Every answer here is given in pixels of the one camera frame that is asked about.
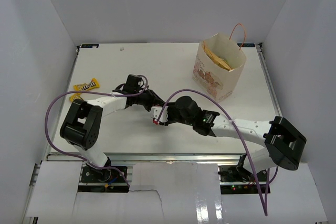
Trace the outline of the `yellow m&m packet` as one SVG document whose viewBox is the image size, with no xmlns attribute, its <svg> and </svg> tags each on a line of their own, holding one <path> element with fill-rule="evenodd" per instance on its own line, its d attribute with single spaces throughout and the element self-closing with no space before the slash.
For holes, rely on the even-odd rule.
<svg viewBox="0 0 336 224">
<path fill-rule="evenodd" d="M 83 98 L 81 97 L 80 93 L 74 93 L 70 98 L 69 101 L 70 102 L 74 102 L 75 100 L 83 100 Z"/>
<path fill-rule="evenodd" d="M 73 86 L 75 91 L 89 91 L 92 89 L 99 88 L 100 84 L 96 78 L 92 78 L 89 83 L 75 84 Z"/>
</svg>

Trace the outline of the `tan kettle chips bag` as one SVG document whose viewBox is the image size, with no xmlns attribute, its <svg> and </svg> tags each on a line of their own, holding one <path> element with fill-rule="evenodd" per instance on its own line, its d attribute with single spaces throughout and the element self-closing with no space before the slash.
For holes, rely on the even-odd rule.
<svg viewBox="0 0 336 224">
<path fill-rule="evenodd" d="M 217 66 L 219 66 L 222 69 L 225 69 L 227 71 L 232 70 L 232 68 L 229 66 L 227 61 L 223 60 L 216 54 L 214 54 L 205 44 L 203 44 L 203 50 L 205 54 L 209 57 L 209 59 Z"/>
</svg>

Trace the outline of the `bear print paper bag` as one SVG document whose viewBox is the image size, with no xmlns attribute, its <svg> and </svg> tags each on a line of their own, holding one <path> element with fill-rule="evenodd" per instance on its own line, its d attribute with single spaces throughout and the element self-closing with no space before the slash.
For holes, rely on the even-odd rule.
<svg viewBox="0 0 336 224">
<path fill-rule="evenodd" d="M 193 68 L 193 79 L 216 102 L 228 98 L 234 91 L 246 63 L 243 45 L 246 42 L 246 29 L 243 29 L 243 41 L 233 40 L 230 35 L 217 33 L 211 38 L 199 42 Z"/>
</svg>

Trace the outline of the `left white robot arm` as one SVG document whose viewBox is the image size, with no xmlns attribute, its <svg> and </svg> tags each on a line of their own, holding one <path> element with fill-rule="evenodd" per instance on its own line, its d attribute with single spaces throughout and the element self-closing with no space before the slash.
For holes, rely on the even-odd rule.
<svg viewBox="0 0 336 224">
<path fill-rule="evenodd" d="M 117 86 L 108 95 L 93 100 L 74 100 L 60 128 L 60 137 L 75 147 L 84 160 L 93 167 L 93 176 L 101 182 L 110 178 L 109 158 L 98 147 L 97 140 L 103 117 L 141 105 L 147 111 L 164 101 L 148 88 L 144 76 L 128 75 L 126 83 Z"/>
</svg>

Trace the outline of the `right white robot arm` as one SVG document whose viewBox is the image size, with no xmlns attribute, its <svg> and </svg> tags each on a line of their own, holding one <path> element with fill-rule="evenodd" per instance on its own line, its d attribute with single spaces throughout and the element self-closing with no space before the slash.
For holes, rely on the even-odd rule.
<svg viewBox="0 0 336 224">
<path fill-rule="evenodd" d="M 219 112 L 201 109 L 188 96 L 168 103 L 159 122 L 162 125 L 189 125 L 202 136 L 230 137 L 260 145 L 262 148 L 258 151 L 246 151 L 237 166 L 230 170 L 237 179 L 245 182 L 273 167 L 297 170 L 307 143 L 302 133 L 281 116 L 271 121 L 233 120 Z"/>
</svg>

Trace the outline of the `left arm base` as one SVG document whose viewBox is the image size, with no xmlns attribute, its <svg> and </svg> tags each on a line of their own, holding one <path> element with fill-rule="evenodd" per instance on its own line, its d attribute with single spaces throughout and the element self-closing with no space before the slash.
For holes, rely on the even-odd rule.
<svg viewBox="0 0 336 224">
<path fill-rule="evenodd" d="M 79 178 L 78 191 L 81 193 L 128 193 L 128 168 L 117 166 L 116 169 L 96 170 L 90 166 L 83 166 Z"/>
</svg>

